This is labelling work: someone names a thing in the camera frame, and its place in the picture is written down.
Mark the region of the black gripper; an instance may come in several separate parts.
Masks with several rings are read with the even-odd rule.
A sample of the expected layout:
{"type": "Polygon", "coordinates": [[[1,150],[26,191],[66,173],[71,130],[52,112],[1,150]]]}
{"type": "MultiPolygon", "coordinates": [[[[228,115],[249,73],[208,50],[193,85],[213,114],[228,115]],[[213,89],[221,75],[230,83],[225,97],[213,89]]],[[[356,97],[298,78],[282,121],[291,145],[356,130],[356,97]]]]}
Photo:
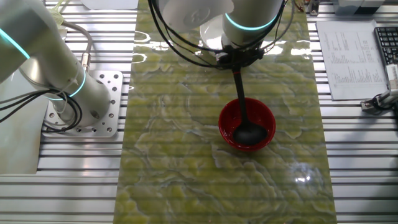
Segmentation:
{"type": "Polygon", "coordinates": [[[244,68],[252,65],[257,60],[261,60],[265,51],[263,49],[237,50],[232,49],[228,53],[216,54],[217,65],[228,68],[244,68]]]}

